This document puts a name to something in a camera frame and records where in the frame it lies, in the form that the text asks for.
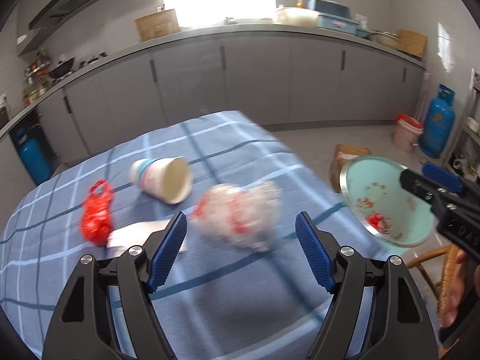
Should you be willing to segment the person right hand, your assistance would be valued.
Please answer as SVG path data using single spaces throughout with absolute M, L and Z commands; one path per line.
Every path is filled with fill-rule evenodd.
M 440 322 L 442 328 L 448 328 L 455 322 L 458 307 L 465 296 L 468 257 L 469 255 L 464 250 L 459 250 L 457 253 L 453 280 L 447 291 L 447 298 L 442 309 Z

